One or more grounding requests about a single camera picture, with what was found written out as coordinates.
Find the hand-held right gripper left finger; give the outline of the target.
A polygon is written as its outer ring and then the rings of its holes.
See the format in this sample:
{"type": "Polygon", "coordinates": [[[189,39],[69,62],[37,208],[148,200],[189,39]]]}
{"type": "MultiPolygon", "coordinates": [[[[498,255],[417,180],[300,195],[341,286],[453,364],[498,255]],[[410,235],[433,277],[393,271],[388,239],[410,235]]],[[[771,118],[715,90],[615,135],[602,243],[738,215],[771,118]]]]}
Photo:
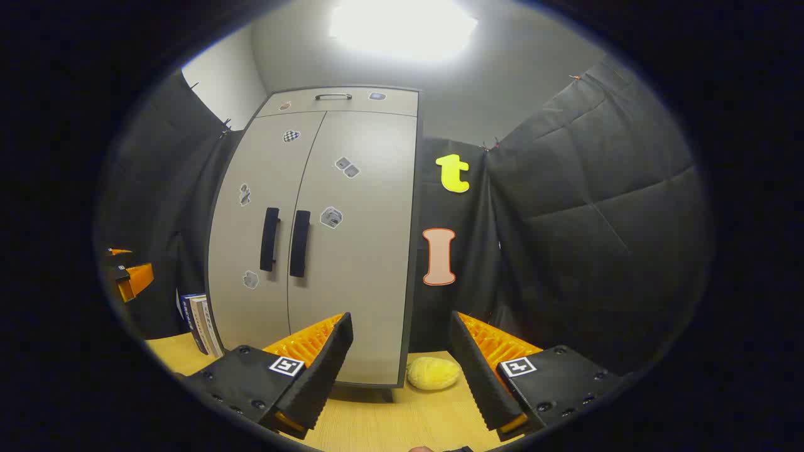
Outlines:
{"type": "Polygon", "coordinates": [[[353,338],[351,314],[345,312],[262,349],[239,345],[203,369],[177,377],[223,409],[304,439],[318,423],[353,338]]]}

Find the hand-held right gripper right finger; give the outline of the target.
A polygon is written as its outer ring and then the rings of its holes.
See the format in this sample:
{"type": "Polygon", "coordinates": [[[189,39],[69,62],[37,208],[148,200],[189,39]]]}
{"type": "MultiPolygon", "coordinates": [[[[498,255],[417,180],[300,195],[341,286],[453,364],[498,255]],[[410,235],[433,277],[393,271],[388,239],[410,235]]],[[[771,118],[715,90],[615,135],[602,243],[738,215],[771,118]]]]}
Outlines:
{"type": "Polygon", "coordinates": [[[566,424],[622,384],[566,345],[542,349],[457,311],[448,337],[486,428],[501,441],[566,424]]]}

